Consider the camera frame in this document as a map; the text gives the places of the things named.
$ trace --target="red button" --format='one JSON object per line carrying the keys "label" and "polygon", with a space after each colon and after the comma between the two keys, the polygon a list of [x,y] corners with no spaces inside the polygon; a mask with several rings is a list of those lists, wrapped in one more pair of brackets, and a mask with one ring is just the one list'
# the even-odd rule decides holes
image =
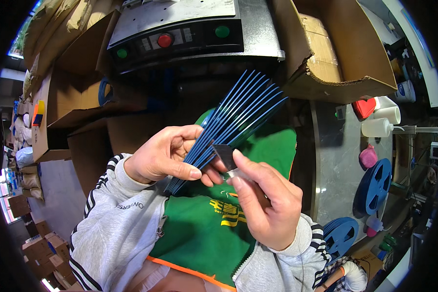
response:
{"label": "red button", "polygon": [[167,48],[174,42],[173,37],[170,34],[163,34],[157,39],[157,44],[161,48]]}

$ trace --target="blue reel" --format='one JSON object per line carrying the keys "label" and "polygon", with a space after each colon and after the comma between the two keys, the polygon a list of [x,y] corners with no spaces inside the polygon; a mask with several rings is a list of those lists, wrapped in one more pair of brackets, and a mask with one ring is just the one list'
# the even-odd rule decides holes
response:
{"label": "blue reel", "polygon": [[331,261],[327,265],[340,259],[349,250],[358,232],[358,222],[350,217],[334,219],[323,227],[325,249],[331,255]]}
{"label": "blue reel", "polygon": [[381,159],[370,167],[357,190],[358,209],[363,214],[373,215],[380,208],[391,185],[391,163]]}

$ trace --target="zipper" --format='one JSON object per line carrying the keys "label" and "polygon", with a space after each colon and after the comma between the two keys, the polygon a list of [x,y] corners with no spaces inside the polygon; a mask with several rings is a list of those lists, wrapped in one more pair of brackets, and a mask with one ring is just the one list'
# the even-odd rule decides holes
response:
{"label": "zipper", "polygon": [[162,207],[161,207],[161,218],[159,219],[159,225],[157,227],[156,231],[156,241],[164,236],[164,231],[162,227],[164,226],[165,220],[167,220],[168,216],[164,215],[165,212],[165,201],[167,201],[167,198],[163,200]]}
{"label": "zipper", "polygon": [[252,253],[246,258],[246,260],[239,266],[235,274],[232,276],[232,281],[235,282],[238,275],[242,272],[242,270],[245,268],[245,266],[248,264],[248,262],[251,260],[251,258],[255,255],[256,249],[258,248],[258,241],[255,242],[255,247],[253,248]]}

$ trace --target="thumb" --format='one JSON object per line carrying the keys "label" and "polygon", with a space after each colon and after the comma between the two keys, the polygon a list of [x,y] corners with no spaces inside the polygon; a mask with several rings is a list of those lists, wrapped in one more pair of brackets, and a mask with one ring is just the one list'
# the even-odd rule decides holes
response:
{"label": "thumb", "polygon": [[164,174],[185,180],[197,180],[201,178],[201,171],[191,164],[173,159],[165,159],[160,162],[160,168]]}
{"label": "thumb", "polygon": [[245,213],[247,224],[251,226],[254,224],[259,225],[265,216],[258,200],[258,196],[263,196],[263,194],[256,193],[260,192],[260,190],[253,188],[251,182],[241,177],[233,177],[231,184],[237,192],[239,204],[243,209],[243,213]]}

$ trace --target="control panel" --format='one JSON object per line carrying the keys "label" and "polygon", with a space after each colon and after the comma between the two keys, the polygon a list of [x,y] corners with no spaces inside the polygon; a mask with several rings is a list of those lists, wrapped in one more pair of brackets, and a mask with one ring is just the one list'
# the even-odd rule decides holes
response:
{"label": "control panel", "polygon": [[108,51],[117,71],[127,73],[150,62],[214,53],[243,52],[239,18],[173,24],[124,39]]}

